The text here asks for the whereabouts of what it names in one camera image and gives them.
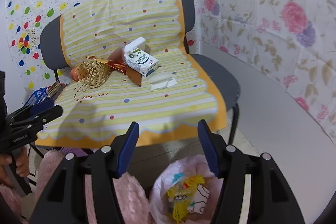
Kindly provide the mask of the person left hand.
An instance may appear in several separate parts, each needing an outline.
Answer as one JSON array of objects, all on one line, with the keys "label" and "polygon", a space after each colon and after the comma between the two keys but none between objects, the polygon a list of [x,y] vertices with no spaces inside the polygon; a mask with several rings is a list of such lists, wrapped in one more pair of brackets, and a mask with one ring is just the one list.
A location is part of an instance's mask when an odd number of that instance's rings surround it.
[{"label": "person left hand", "polygon": [[[1,153],[0,155],[0,165],[1,165],[1,184],[13,188],[12,179],[9,177],[7,171],[5,170],[5,165],[9,165],[12,162],[12,158],[9,155]],[[29,158],[27,156],[27,148],[24,146],[21,150],[20,155],[15,159],[16,173],[20,177],[27,177],[30,173],[29,169]]]}]

